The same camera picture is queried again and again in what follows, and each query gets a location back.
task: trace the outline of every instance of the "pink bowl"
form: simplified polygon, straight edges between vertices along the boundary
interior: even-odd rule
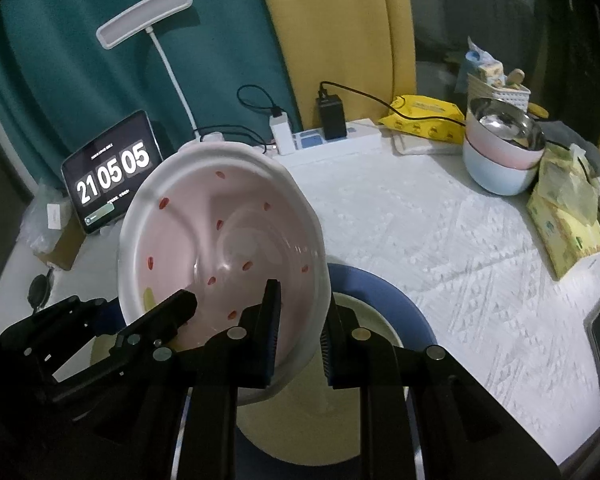
[[[195,293],[178,350],[237,325],[267,279],[279,280],[276,390],[314,354],[331,297],[311,206],[282,165],[237,142],[187,146],[144,181],[123,223],[118,275],[127,323],[181,288]],[[238,393],[243,403],[261,398],[260,390]]]
[[[465,135],[474,149],[501,166],[514,170],[529,170],[542,158],[544,149],[532,152],[510,144],[480,124],[470,111],[466,114],[465,123]]]

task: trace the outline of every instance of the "stacked bowls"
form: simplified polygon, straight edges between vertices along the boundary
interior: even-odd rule
[[[532,183],[542,154],[540,126],[519,108],[504,101],[480,97],[470,103],[462,159],[480,186],[511,196]]]

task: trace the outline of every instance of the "tissue box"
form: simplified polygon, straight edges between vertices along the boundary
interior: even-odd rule
[[[560,280],[572,269],[588,269],[600,260],[600,224],[584,225],[538,195],[531,194],[526,208],[538,228]]]

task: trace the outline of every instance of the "plastic basket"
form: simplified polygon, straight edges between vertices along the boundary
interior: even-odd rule
[[[476,76],[467,74],[469,81],[467,91],[467,109],[471,104],[471,101],[477,97],[490,97],[492,99],[499,99],[506,103],[514,105],[516,108],[520,108],[523,112],[526,112],[526,107],[529,104],[529,96],[531,90],[525,86],[520,85],[520,90],[513,90],[511,88],[494,88],[493,86],[487,85],[487,83],[480,81]]]

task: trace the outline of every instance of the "black power adapter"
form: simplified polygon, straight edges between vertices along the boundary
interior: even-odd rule
[[[344,120],[341,99],[336,94],[329,95],[324,89],[321,89],[315,103],[318,107],[324,139],[333,140],[346,137],[347,125]]]

